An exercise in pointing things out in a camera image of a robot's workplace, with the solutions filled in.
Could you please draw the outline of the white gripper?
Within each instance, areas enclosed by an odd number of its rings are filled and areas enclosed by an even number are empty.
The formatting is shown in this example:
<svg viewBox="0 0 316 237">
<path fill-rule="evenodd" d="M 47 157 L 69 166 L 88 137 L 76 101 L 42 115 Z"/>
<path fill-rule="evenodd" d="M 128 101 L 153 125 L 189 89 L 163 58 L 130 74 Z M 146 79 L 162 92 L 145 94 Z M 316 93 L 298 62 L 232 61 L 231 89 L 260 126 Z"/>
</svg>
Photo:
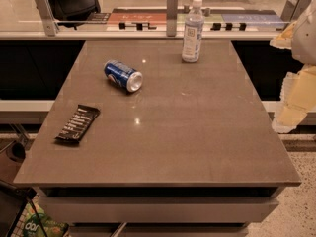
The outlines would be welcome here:
<svg viewBox="0 0 316 237">
<path fill-rule="evenodd" d="M 272 128 L 277 133 L 289 133 L 316 107 L 316 0 L 311 1 L 297 22 L 274 37 L 270 46 L 291 49 L 294 59 L 309 64 L 298 73 L 287 72 L 282 82 Z"/>
</svg>

